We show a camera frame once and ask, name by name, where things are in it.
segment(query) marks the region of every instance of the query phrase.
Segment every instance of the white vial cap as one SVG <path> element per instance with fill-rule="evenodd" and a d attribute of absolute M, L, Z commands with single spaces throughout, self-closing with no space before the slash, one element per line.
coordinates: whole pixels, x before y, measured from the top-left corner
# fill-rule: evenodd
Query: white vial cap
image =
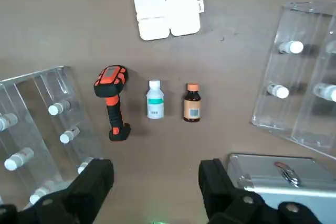
<path fill-rule="evenodd" d="M 161 81 L 160 80 L 150 80 L 149 81 L 149 87 L 151 89 L 159 89 L 161 86 Z"/>
<path fill-rule="evenodd" d="M 7 170 L 16 170 L 22 166 L 22 163 L 22 159 L 18 156 L 11 156 L 9 159 L 6 159 L 5 168 Z"/>
<path fill-rule="evenodd" d="M 78 169 L 77 169 L 78 174 L 80 174 L 82 171 L 84 171 L 84 169 L 85 169 L 87 166 L 88 166 L 87 163 L 83 163 L 83 164 L 81 164 L 81 165 L 78 167 Z"/>
<path fill-rule="evenodd" d="M 68 144 L 70 141 L 74 139 L 74 134 L 72 131 L 65 131 L 60 137 L 60 141 L 64 144 Z"/>
<path fill-rule="evenodd" d="M 7 124 L 7 120 L 3 117 L 0 117 L 0 131 L 5 130 Z"/>
<path fill-rule="evenodd" d="M 34 194 L 32 194 L 29 198 L 30 203 L 35 204 L 39 199 L 41 199 L 43 196 L 50 193 L 46 188 L 38 188 Z"/>
<path fill-rule="evenodd" d="M 59 113 L 62 113 L 63 106 L 60 103 L 55 103 L 48 108 L 48 111 L 50 115 L 58 115 Z"/>
<path fill-rule="evenodd" d="M 293 41 L 289 46 L 289 51 L 293 54 L 299 54 L 303 51 L 303 43 L 300 41 Z"/>
<path fill-rule="evenodd" d="M 281 99 L 287 98 L 289 95 L 289 90 L 284 86 L 278 87 L 275 92 L 275 95 L 276 97 Z"/>
<path fill-rule="evenodd" d="M 336 89 L 334 89 L 331 94 L 330 94 L 330 99 L 333 101 L 333 102 L 336 102 Z"/>

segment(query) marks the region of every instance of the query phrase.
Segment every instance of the small white vial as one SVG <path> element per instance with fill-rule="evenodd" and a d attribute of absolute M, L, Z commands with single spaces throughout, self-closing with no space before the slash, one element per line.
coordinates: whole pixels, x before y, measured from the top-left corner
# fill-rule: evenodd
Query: small white vial
<path fill-rule="evenodd" d="M 300 41 L 291 40 L 289 42 L 284 42 L 279 46 L 279 51 L 281 54 L 299 54 L 303 51 L 303 43 Z"/>
<path fill-rule="evenodd" d="M 29 201 L 31 204 L 35 204 L 39 199 L 47 194 L 51 194 L 55 189 L 55 182 L 49 180 L 44 183 L 43 186 L 37 188 L 35 192 L 30 196 Z"/>
<path fill-rule="evenodd" d="M 150 89 L 147 93 L 147 117 L 150 119 L 160 119 L 164 116 L 164 95 L 160 87 L 160 80 L 149 81 Z"/>
<path fill-rule="evenodd" d="M 93 160 L 93 157 L 87 157 L 83 163 L 80 164 L 80 166 L 77 169 L 78 174 L 81 174 L 83 170 L 89 165 L 89 163 Z"/>
<path fill-rule="evenodd" d="M 70 103 L 66 100 L 61 102 L 56 102 L 48 108 L 50 115 L 59 115 L 63 113 L 63 111 L 68 110 L 70 108 Z"/>
<path fill-rule="evenodd" d="M 13 113 L 5 114 L 0 116 L 0 131 L 4 131 L 9 127 L 17 124 L 17 117 Z"/>
<path fill-rule="evenodd" d="M 320 98 L 336 102 L 336 85 L 319 83 L 313 88 L 313 93 Z"/>
<path fill-rule="evenodd" d="M 5 161 L 5 168 L 7 170 L 16 170 L 29 162 L 33 157 L 34 152 L 31 148 L 23 148 Z"/>
<path fill-rule="evenodd" d="M 64 131 L 64 133 L 59 137 L 60 141 L 64 144 L 68 144 L 70 141 L 72 141 L 77 135 L 79 134 L 79 129 L 77 127 L 73 127 L 67 131 Z"/>
<path fill-rule="evenodd" d="M 327 43 L 326 52 L 329 54 L 336 54 L 336 40 Z"/>
<path fill-rule="evenodd" d="M 289 95 L 289 90 L 286 87 L 274 83 L 267 86 L 267 92 L 281 99 L 287 98 Z"/>

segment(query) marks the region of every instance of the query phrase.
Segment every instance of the amber glass bottle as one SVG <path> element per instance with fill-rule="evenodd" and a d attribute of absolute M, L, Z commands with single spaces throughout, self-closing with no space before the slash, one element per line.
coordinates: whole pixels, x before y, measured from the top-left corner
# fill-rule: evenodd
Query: amber glass bottle
<path fill-rule="evenodd" d="M 199 122 L 201 119 L 201 97 L 198 93 L 197 83 L 188 84 L 188 92 L 184 97 L 184 120 L 186 122 Z"/>

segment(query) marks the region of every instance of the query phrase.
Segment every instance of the vial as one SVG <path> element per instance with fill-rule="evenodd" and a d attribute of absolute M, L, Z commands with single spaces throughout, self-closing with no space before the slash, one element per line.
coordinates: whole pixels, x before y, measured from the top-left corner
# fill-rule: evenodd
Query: vial
<path fill-rule="evenodd" d="M 70 103 L 66 100 L 61 102 L 56 102 L 55 104 L 49 106 L 48 111 L 50 115 L 59 115 L 65 110 L 69 110 Z"/>
<path fill-rule="evenodd" d="M 318 83 L 314 86 L 313 93 L 325 100 L 336 102 L 336 85 Z"/>
<path fill-rule="evenodd" d="M 286 87 L 275 83 L 272 83 L 267 86 L 267 92 L 281 99 L 287 98 L 289 95 L 289 90 Z"/>
<path fill-rule="evenodd" d="M 0 116 L 0 131 L 4 131 L 9 127 L 14 126 L 17 124 L 17 117 L 13 113 L 5 114 Z"/>
<path fill-rule="evenodd" d="M 56 184 L 55 182 L 48 180 L 44 183 L 43 186 L 35 190 L 35 192 L 30 196 L 29 201 L 34 205 L 43 196 L 68 188 L 72 181 L 73 180 L 69 180 L 67 182 Z"/>
<path fill-rule="evenodd" d="M 5 161 L 5 168 L 7 170 L 16 170 L 28 163 L 33 157 L 34 152 L 31 148 L 23 148 Z"/>
<path fill-rule="evenodd" d="M 54 191 L 54 188 L 55 182 L 51 180 L 46 181 L 43 186 L 37 188 L 35 192 L 30 196 L 29 202 L 34 205 L 43 196 L 51 194 Z"/>
<path fill-rule="evenodd" d="M 149 81 L 150 89 L 147 93 L 147 117 L 150 119 L 160 119 L 164 116 L 163 92 L 160 87 L 160 80 Z"/>
<path fill-rule="evenodd" d="M 87 157 L 83 163 L 80 164 L 80 166 L 77 169 L 78 174 L 81 174 L 83 170 L 89 165 L 89 163 L 93 160 L 93 157 Z"/>
<path fill-rule="evenodd" d="M 291 40 L 289 42 L 284 42 L 279 46 L 279 51 L 281 54 L 299 54 L 303 51 L 303 43 L 300 41 Z"/>
<path fill-rule="evenodd" d="M 201 97 L 198 93 L 199 85 L 197 83 L 189 83 L 187 86 L 187 94 L 184 97 L 184 116 L 186 122 L 199 122 L 201 119 Z"/>
<path fill-rule="evenodd" d="M 64 131 L 64 133 L 59 137 L 60 141 L 64 144 L 68 144 L 70 141 L 72 141 L 77 135 L 79 134 L 79 129 L 77 127 L 73 127 L 67 131 Z"/>

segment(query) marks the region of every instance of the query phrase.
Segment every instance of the orange barcode scanner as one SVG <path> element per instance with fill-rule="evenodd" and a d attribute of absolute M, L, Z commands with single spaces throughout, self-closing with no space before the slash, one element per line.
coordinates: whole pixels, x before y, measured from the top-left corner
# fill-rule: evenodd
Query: orange barcode scanner
<path fill-rule="evenodd" d="M 105 98 L 107 112 L 111 123 L 110 140 L 126 140 L 131 132 L 131 126 L 124 123 L 120 111 L 119 93 L 128 80 L 127 69 L 120 65 L 104 68 L 94 85 L 96 96 Z"/>

